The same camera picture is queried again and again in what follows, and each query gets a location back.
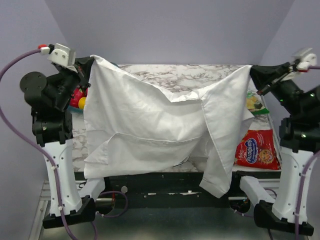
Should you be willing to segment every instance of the green package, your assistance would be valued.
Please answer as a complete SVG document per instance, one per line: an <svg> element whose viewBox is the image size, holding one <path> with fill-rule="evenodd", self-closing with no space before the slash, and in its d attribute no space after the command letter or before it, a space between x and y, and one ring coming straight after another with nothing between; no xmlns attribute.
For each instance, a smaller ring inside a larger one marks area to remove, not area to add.
<svg viewBox="0 0 320 240"><path fill-rule="evenodd" d="M253 115L268 114L269 110L255 97L252 91L248 91L246 94L246 107Z"/></svg>

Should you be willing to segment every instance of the cloth fold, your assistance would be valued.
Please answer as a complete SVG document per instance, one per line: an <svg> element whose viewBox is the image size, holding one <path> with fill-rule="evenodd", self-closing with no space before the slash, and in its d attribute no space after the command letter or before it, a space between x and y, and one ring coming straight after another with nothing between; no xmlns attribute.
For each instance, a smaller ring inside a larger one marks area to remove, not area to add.
<svg viewBox="0 0 320 240"><path fill-rule="evenodd" d="M236 147L253 120L246 108L251 66L177 95L92 57L84 107L89 153L84 176L157 172L197 153L208 157L200 186L218 198L225 194Z"/></svg>

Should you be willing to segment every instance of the chips bag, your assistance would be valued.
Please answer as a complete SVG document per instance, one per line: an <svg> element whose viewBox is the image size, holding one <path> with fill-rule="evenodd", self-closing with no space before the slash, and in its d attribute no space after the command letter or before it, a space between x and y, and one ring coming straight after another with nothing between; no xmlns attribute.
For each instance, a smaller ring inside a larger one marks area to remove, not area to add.
<svg viewBox="0 0 320 240"><path fill-rule="evenodd" d="M268 114L269 110L255 97L252 91L246 94L246 107L253 115Z"/></svg>
<svg viewBox="0 0 320 240"><path fill-rule="evenodd" d="M249 130L236 148L234 163L239 166L279 170L272 129Z"/></svg>

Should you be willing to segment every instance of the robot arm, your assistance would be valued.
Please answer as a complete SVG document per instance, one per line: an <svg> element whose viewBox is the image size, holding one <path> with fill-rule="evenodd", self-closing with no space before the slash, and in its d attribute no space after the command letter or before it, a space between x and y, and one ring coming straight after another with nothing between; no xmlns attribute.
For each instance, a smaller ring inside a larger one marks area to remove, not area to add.
<svg viewBox="0 0 320 240"><path fill-rule="evenodd" d="M92 222L96 216L95 201L105 189L103 178L89 179L78 192L72 165L72 115L67 110L77 86L90 87L89 76L94 62L92 57L76 58L74 50L61 44L39 46L41 54L59 73L46 77L40 72L23 76L20 88L25 101L31 106L32 132L36 142L54 160L60 182L62 207L68 225ZM45 157L48 172L51 206L43 227L62 227L61 206L58 204L55 167Z"/></svg>
<svg viewBox="0 0 320 240"><path fill-rule="evenodd" d="M295 224L298 224L299 234L307 236L314 231L307 222L306 212L313 164L305 174L300 212L296 213L296 207L303 169L309 158L320 150L320 86L304 92L292 79L317 64L317 57L311 49L298 51L291 63L251 68L250 76L258 94L271 92L290 117L282 120L279 129L282 171L276 199L269 196L256 178L244 176L240 180L240 188L254 205L254 221L258 227L294 233Z"/></svg>

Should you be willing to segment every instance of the blue logo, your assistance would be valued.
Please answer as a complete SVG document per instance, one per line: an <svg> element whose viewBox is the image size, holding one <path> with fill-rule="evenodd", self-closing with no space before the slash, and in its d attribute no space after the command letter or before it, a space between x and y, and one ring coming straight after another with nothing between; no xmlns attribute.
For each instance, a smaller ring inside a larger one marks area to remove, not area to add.
<svg viewBox="0 0 320 240"><path fill-rule="evenodd" d="M246 157L245 160L249 164L254 164L257 161L258 156L258 144L254 138L249 138L245 141L244 145L246 146Z"/></svg>

